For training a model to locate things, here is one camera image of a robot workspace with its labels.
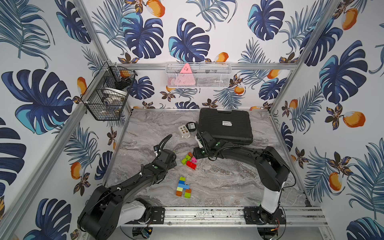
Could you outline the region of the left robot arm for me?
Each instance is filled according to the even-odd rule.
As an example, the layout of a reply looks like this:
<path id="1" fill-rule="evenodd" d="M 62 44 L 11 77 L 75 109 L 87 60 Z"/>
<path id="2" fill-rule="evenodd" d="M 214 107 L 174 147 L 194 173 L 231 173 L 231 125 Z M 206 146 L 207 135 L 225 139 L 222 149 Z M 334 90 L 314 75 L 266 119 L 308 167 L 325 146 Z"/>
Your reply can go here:
<path id="1" fill-rule="evenodd" d="M 172 135 L 167 135 L 154 146 L 156 157 L 128 180 L 112 187 L 100 186 L 94 190 L 78 217 L 78 227 L 96 240 L 108 239 L 115 229 L 131 221 L 147 222 L 151 205 L 134 197 L 141 190 L 164 180 L 168 171 L 176 167 L 177 155 L 165 144 Z"/>

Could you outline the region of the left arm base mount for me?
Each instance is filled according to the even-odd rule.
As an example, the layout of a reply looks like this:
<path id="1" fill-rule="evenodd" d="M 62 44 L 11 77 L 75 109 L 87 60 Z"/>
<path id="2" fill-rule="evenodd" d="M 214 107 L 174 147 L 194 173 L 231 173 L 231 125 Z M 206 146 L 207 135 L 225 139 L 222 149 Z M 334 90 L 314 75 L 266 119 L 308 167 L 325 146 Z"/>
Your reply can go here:
<path id="1" fill-rule="evenodd" d="M 150 207 L 145 210 L 144 215 L 131 222 L 131 224 L 141 225 L 162 225 L 164 223 L 166 209 L 163 207 Z"/>

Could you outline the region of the light blue long lego brick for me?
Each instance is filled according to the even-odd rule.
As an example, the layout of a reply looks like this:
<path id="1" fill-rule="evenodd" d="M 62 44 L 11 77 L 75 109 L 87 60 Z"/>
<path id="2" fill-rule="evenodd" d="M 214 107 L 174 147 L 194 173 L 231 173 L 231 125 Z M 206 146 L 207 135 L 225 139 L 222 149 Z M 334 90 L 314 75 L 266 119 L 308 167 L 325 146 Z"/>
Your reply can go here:
<path id="1" fill-rule="evenodd" d="M 189 187 L 189 185 L 178 184 L 178 188 L 182 188 L 184 190 L 188 190 L 190 187 Z"/>

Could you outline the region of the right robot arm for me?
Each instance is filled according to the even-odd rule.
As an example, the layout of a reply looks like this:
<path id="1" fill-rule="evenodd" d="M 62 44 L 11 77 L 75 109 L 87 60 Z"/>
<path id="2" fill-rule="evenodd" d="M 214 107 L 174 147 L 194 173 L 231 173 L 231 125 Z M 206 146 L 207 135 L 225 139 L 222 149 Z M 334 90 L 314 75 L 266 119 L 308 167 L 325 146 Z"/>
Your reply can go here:
<path id="1" fill-rule="evenodd" d="M 232 159 L 255 167 L 264 185 L 260 208 L 264 212 L 274 214 L 279 208 L 280 196 L 291 172 L 279 153 L 270 146 L 265 149 L 253 149 L 224 139 L 217 141 L 209 132 L 200 130 L 198 122 L 195 122 L 195 126 L 197 141 L 203 148 L 194 151 L 211 161 L 216 161 L 218 158 Z"/>

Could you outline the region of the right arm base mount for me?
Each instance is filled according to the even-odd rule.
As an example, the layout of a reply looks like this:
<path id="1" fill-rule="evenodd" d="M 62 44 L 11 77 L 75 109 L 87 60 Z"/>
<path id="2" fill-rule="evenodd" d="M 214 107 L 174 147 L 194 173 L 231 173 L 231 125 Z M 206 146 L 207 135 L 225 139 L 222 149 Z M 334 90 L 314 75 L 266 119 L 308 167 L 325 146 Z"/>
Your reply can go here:
<path id="1" fill-rule="evenodd" d="M 286 216 L 281 208 L 274 213 L 269 213 L 261 206 L 244 207 L 244 219 L 247 225 L 279 225 L 286 224 Z"/>

